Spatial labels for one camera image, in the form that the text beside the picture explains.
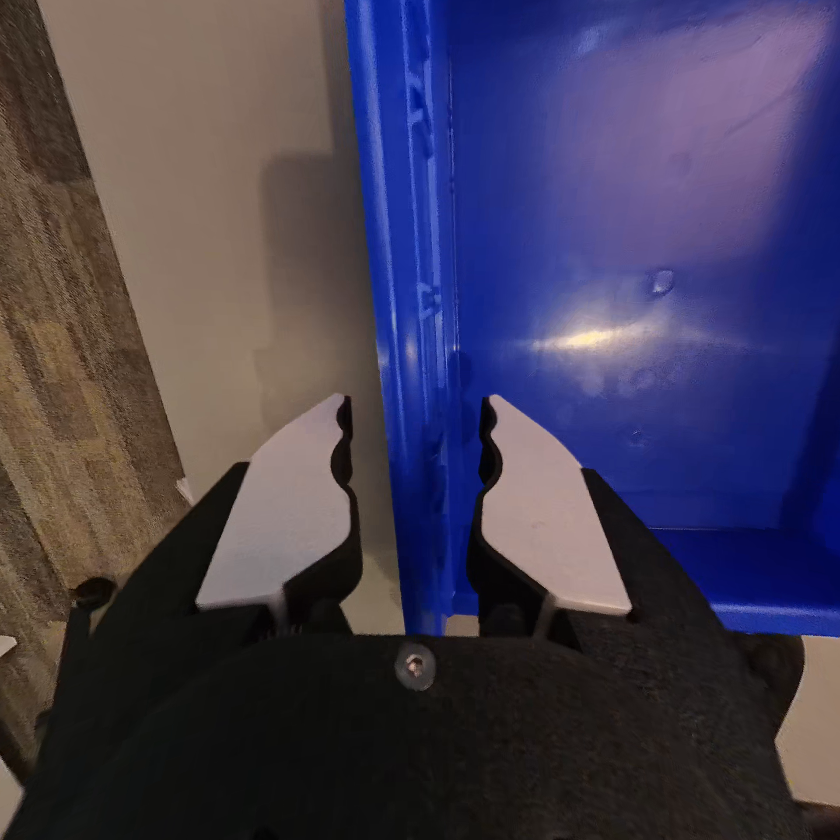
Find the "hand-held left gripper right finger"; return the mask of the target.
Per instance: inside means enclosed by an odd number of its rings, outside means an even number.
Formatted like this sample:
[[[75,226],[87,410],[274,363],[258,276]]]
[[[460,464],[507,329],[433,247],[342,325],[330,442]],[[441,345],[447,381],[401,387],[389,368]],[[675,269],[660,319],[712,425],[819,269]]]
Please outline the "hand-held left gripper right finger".
[[[499,395],[479,418],[479,479],[466,571],[481,635],[572,635],[567,615],[627,618],[633,606],[584,470]]]

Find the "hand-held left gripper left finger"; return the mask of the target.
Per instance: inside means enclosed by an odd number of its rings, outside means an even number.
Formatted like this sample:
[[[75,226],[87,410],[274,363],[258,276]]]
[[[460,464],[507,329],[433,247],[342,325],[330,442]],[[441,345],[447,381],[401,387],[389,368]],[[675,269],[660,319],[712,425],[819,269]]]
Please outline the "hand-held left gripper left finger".
[[[196,606],[265,606],[282,628],[341,604],[363,573],[351,399],[327,397],[252,455]]]

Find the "blue plastic bin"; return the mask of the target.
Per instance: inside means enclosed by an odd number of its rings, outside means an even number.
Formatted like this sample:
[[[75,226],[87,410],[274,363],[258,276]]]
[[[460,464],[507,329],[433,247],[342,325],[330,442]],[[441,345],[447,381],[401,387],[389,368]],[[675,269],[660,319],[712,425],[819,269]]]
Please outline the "blue plastic bin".
[[[402,609],[476,614],[480,405],[725,627],[838,637],[838,2],[345,2]]]

